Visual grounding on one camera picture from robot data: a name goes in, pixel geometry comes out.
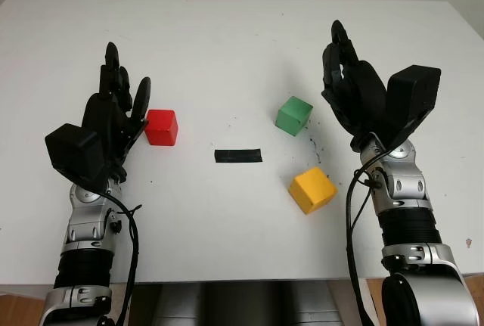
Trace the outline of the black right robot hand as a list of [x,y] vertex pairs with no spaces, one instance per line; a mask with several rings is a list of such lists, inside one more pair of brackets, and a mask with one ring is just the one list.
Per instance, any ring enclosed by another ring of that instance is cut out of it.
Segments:
[[358,58],[339,20],[331,25],[331,43],[323,51],[322,64],[321,95],[352,136],[351,149],[359,153],[384,115],[386,88],[371,64]]

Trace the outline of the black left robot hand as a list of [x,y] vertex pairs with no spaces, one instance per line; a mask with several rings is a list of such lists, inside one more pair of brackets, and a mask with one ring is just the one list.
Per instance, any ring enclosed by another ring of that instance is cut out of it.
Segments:
[[144,77],[135,96],[130,94],[128,71],[119,63],[116,45],[109,42],[105,64],[101,66],[99,90],[85,107],[82,127],[101,137],[105,165],[109,178],[123,183],[127,172],[123,164],[134,143],[147,127],[147,108],[151,80]]

